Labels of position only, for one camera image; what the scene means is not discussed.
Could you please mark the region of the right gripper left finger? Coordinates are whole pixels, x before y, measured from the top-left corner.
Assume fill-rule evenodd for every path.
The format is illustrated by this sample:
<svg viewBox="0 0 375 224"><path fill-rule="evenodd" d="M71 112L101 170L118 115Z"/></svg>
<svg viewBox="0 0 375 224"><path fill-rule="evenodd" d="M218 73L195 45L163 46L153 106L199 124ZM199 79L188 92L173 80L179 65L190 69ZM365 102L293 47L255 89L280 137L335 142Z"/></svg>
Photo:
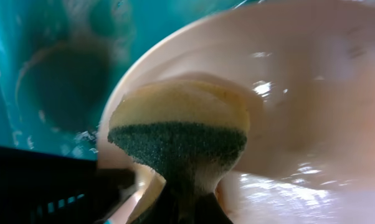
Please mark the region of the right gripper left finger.
<svg viewBox="0 0 375 224"><path fill-rule="evenodd" d="M186 224L188 222L188 180L173 176L166 180L156 174L151 180L127 224Z"/></svg>

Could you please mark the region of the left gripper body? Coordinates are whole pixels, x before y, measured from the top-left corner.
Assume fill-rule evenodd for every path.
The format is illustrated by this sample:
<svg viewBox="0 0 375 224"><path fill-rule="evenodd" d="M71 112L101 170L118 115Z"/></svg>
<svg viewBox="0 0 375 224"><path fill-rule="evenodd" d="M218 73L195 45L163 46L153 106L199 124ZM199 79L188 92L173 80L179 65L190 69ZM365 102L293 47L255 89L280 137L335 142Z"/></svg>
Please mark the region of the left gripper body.
<svg viewBox="0 0 375 224"><path fill-rule="evenodd" d="M0 224L105 223L134 186L128 169L0 147Z"/></svg>

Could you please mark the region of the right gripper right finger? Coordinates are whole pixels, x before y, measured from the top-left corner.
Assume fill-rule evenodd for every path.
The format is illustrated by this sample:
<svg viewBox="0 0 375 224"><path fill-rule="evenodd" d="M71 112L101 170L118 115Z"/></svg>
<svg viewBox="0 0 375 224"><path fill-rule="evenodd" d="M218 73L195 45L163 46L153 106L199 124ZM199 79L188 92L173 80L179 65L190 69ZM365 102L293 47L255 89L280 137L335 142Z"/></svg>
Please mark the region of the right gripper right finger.
<svg viewBox="0 0 375 224"><path fill-rule="evenodd" d="M214 192L196 192L187 216L188 224L233 224L224 213Z"/></svg>

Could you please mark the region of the green yellow sponge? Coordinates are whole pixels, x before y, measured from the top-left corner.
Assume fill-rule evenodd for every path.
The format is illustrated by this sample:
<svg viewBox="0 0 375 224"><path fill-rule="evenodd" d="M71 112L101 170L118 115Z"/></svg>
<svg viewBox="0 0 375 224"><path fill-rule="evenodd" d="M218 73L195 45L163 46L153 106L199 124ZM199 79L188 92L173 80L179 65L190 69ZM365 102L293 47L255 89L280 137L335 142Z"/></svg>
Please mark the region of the green yellow sponge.
<svg viewBox="0 0 375 224"><path fill-rule="evenodd" d="M154 169L178 190L207 194L234 167L247 143L243 97L192 80L159 82L123 97L108 141Z"/></svg>

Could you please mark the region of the white plate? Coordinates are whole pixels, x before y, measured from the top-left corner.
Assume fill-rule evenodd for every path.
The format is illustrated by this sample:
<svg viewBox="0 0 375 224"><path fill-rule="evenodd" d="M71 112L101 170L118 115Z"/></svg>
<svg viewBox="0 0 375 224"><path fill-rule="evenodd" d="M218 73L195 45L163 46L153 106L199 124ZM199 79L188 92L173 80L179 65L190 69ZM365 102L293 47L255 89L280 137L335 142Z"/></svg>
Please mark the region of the white plate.
<svg viewBox="0 0 375 224"><path fill-rule="evenodd" d="M137 191L112 216L125 223L154 172L107 142L122 96L191 78L241 92L247 148L220 187L234 223L375 223L375 1L281 1L207 17L167 36L126 72L103 110L101 168L131 168Z"/></svg>

